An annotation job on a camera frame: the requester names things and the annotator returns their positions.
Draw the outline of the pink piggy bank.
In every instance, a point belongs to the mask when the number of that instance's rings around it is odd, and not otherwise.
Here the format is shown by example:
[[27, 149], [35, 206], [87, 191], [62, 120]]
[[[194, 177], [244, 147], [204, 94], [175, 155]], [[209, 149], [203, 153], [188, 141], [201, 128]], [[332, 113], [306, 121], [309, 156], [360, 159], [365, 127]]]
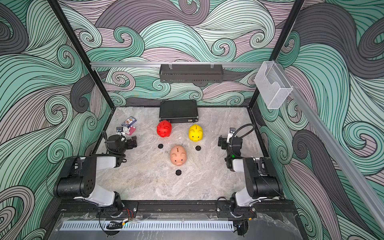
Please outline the pink piggy bank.
[[182, 146], [174, 146], [170, 151], [171, 163], [175, 166], [182, 166], [187, 162], [187, 152]]

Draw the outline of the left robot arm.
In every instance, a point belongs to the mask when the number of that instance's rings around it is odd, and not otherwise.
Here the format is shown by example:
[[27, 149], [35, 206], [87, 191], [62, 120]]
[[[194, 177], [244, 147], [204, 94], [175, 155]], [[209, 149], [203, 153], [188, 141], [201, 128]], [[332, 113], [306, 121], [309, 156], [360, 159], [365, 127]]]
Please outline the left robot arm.
[[126, 208], [120, 194], [101, 187], [96, 181], [98, 171], [119, 168], [127, 161], [125, 151], [138, 146], [137, 137], [126, 138], [122, 135], [107, 136], [103, 132], [106, 154], [94, 154], [87, 157], [69, 157], [53, 187], [53, 195], [58, 199], [84, 201], [96, 205], [99, 209], [110, 209], [110, 216], [117, 218], [123, 212], [129, 217], [134, 213]]

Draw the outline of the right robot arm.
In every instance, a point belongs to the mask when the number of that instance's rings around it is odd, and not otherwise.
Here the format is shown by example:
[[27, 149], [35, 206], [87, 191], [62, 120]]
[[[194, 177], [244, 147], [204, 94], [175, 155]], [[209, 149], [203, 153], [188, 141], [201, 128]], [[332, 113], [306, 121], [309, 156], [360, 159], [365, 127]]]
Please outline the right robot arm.
[[227, 152], [227, 168], [235, 173], [243, 173], [245, 177], [245, 187], [233, 193], [229, 200], [229, 213], [234, 218], [243, 218], [247, 212], [254, 212], [253, 205], [256, 203], [283, 196], [283, 187], [278, 178], [268, 170], [269, 158], [241, 157], [242, 144], [243, 139], [238, 137], [218, 138], [218, 146]]

